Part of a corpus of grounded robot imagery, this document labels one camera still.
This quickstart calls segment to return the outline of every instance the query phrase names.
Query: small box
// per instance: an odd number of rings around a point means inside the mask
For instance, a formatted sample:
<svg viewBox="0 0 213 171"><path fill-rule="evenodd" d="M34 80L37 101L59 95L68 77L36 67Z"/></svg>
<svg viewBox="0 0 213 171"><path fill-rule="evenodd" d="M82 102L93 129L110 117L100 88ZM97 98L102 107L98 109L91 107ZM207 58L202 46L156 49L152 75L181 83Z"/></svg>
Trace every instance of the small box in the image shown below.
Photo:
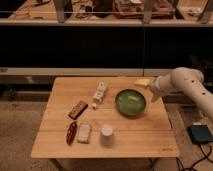
<svg viewBox="0 0 213 171"><path fill-rule="evenodd" d="M205 144L213 141L207 125L191 125L187 131L193 144Z"/></svg>
<svg viewBox="0 0 213 171"><path fill-rule="evenodd" d="M79 127L79 131L78 131L77 141L79 143L88 144L89 143L91 129L92 128L91 128L90 124L81 123L80 127Z"/></svg>

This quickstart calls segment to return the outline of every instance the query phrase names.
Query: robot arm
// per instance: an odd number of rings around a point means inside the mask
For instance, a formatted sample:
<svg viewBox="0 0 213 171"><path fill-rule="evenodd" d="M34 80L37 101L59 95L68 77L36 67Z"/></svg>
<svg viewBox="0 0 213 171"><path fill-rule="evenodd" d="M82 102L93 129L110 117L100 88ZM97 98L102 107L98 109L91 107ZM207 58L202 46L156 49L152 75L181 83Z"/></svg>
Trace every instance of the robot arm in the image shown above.
<svg viewBox="0 0 213 171"><path fill-rule="evenodd" d="M180 67L152 80L150 89L157 96L182 91L213 122L213 95L203 86L203 80L204 76L199 70Z"/></svg>

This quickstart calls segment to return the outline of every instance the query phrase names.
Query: wooden table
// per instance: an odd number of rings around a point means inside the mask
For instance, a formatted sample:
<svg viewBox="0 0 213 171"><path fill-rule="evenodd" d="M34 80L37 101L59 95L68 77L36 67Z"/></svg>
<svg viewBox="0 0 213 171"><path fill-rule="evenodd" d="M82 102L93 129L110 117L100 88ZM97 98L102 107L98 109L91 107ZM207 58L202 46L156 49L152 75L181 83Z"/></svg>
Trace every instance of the wooden table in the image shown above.
<svg viewBox="0 0 213 171"><path fill-rule="evenodd" d="M161 98L152 102L150 90L134 85L136 77L58 77L38 131L31 156L33 158L161 158L177 157L179 150ZM98 83L108 84L108 91L97 110L91 107ZM116 94L126 88L140 91L147 101L145 111L137 118L121 115L115 107ZM76 137L69 146L67 129L73 121L70 110L80 101L89 107L77 123L92 125L89 144L80 144ZM111 124L114 143L111 148L99 142L100 128Z"/></svg>

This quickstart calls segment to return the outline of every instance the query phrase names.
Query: black wall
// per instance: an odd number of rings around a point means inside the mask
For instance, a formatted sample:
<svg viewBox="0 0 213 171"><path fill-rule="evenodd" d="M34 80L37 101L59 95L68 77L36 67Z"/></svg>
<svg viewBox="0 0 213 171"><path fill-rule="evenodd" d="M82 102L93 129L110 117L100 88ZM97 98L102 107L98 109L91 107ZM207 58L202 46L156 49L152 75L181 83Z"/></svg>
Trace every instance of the black wall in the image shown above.
<svg viewBox="0 0 213 171"><path fill-rule="evenodd" d="M175 68L211 60L213 28L0 26L0 67Z"/></svg>
<svg viewBox="0 0 213 171"><path fill-rule="evenodd" d="M26 0L0 0L0 18L9 17L12 14L12 11L15 11L25 1Z"/></svg>

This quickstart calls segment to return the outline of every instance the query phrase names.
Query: chocolate bar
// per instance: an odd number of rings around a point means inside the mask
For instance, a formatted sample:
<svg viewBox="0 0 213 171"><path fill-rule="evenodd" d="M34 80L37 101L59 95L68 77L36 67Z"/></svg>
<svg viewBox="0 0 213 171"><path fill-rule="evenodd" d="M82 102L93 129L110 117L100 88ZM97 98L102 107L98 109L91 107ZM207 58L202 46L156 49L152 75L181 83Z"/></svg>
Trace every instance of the chocolate bar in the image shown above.
<svg viewBox="0 0 213 171"><path fill-rule="evenodd" d="M72 119L77 119L78 116L88 107L88 104L84 101L80 101L71 112L68 114L68 116Z"/></svg>

